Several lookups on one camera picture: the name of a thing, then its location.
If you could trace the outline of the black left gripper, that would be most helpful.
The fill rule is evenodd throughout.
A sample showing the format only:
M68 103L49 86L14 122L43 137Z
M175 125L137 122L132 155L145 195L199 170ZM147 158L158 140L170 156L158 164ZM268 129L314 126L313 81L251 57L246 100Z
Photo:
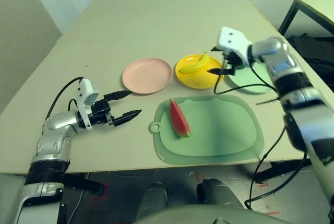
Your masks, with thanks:
M132 92L129 90L116 91L116 92L108 93L103 96L104 99L96 101L91 106L91 113L88 114L88 118L91 123L91 126L98 125L98 124L108 124L108 125L119 126L119 125L129 122L130 120L135 118L138 114L140 114L142 110L132 110L132 111L124 113L122 116L117 117L117 118L113 118L111 115L111 108L109 105L109 101L122 99L130 95L131 93Z

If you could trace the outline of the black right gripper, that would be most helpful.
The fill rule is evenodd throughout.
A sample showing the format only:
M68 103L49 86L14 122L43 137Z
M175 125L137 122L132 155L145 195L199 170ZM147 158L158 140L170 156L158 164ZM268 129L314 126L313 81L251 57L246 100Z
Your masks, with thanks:
M221 49L218 49L216 46L213 47L211 52L222 52ZM244 59L239 57L235 52L231 51L223 51L223 63L227 61L226 66L221 69L221 68L212 68L207 70L208 73L214 74L214 75L235 75L235 72L237 69L244 69L248 67L248 64L244 62Z

